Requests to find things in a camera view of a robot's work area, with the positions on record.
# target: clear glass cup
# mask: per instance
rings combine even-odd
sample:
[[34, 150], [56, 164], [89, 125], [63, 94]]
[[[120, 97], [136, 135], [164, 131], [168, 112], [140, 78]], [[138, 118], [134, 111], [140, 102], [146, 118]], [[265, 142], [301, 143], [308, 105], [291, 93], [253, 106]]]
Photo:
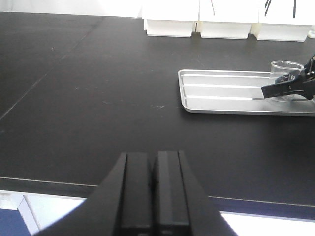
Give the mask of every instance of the clear glass cup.
[[[299, 75], [304, 70], [304, 66], [297, 62], [277, 60], [271, 63], [269, 84], [275, 84], [279, 82], [294, 80], [296, 75]], [[286, 95], [280, 97], [270, 98], [273, 101], [289, 102], [294, 98], [293, 95]]]

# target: black table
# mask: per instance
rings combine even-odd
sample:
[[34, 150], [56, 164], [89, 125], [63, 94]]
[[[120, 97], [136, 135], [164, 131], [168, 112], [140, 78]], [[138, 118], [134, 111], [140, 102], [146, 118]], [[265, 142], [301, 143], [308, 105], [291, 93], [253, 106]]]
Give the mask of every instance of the black table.
[[314, 118], [191, 114], [177, 77], [314, 51], [311, 39], [148, 37], [141, 19], [1, 12], [0, 176], [96, 186], [123, 151], [183, 150], [209, 196], [314, 206]]

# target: silver tray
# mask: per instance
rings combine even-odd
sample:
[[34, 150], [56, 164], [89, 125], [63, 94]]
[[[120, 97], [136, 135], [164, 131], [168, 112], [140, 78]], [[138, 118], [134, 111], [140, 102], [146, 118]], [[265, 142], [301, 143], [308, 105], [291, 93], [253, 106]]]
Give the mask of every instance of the silver tray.
[[178, 77], [182, 105], [192, 113], [315, 116], [314, 99], [264, 99], [269, 72], [184, 69]]

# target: white container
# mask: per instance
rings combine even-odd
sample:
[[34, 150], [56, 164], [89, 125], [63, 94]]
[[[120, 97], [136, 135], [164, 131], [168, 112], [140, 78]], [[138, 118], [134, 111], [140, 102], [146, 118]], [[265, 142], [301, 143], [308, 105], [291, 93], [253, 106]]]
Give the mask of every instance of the white container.
[[315, 26], [312, 26], [307, 36], [308, 38], [315, 38]]
[[146, 20], [148, 36], [191, 37], [193, 21]]
[[258, 11], [258, 0], [200, 0], [197, 31], [202, 38], [246, 39]]
[[259, 23], [251, 29], [258, 40], [305, 41], [315, 21], [312, 13], [315, 1], [297, 0], [295, 18], [294, 0], [272, 0], [266, 16], [265, 3], [260, 0]]
[[149, 36], [191, 37], [199, 0], [146, 0], [142, 18]]

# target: metal tray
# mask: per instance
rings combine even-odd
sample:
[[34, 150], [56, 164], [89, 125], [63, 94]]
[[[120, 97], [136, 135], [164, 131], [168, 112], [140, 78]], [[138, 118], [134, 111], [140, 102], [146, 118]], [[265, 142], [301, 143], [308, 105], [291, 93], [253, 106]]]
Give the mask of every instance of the metal tray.
[[192, 113], [315, 116], [314, 99], [264, 99], [269, 72], [184, 69], [178, 77], [182, 105]]

